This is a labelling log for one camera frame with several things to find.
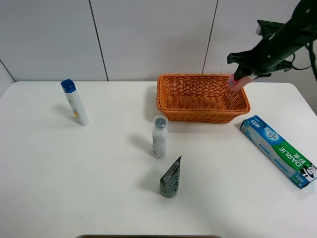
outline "cable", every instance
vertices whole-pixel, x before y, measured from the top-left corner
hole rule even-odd
[[[296,56],[295,56],[295,54],[292,54],[292,55],[293,55],[293,60],[291,61],[291,63],[292,63],[292,68],[293,68],[294,70],[304,70],[304,69],[308,69],[308,68],[312,67],[312,66],[308,66],[308,67],[306,67],[306,68],[296,68],[296,67],[293,65],[293,62],[294,62]]]
[[[316,27],[316,24],[313,25],[311,41],[309,42],[309,58],[311,59],[313,73],[314,73],[314,76],[315,76],[315,78],[317,80],[316,55],[314,53],[315,27]]]

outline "white table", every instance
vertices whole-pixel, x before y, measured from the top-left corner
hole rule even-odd
[[[151,156],[155,82],[76,85],[88,126],[59,82],[17,82],[0,98],[1,238],[315,237],[317,182],[298,189],[238,129],[257,114],[317,164],[317,117],[293,85],[248,85],[251,112],[228,124],[171,122],[164,159]],[[180,155],[178,194],[164,198],[159,179]]]

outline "basket rim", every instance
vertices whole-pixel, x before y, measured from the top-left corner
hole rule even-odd
[[[247,114],[248,112],[250,112],[251,110],[251,106],[247,97],[247,94],[245,93],[244,89],[240,89],[243,99],[246,102],[246,108],[244,109],[238,109],[238,110],[229,110],[229,109],[218,109],[218,110],[212,110],[212,109],[174,109],[174,108],[164,108],[161,103],[160,103],[160,82],[163,80],[163,78],[167,77],[167,76],[176,76],[176,75],[180,75],[180,76],[203,76],[203,77],[210,77],[211,75],[217,75],[217,76],[222,76],[222,77],[228,77],[230,76],[229,74],[202,74],[202,73],[166,73],[166,74],[162,74],[159,78],[158,78],[158,83],[157,83],[157,108],[163,112],[163,113],[172,113],[172,112],[212,112],[212,113],[219,113],[219,114],[230,114],[230,115],[243,115],[243,114]]]

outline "blue bottle cap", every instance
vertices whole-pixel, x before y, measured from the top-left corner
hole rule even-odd
[[[75,86],[74,82],[70,79],[66,79],[66,80],[62,81],[60,84],[61,84],[65,93],[72,93],[72,92],[76,91],[76,86]]]

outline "gray tube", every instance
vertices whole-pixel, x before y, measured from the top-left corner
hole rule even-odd
[[[180,156],[159,180],[159,187],[164,197],[173,197],[177,194],[180,173]]]

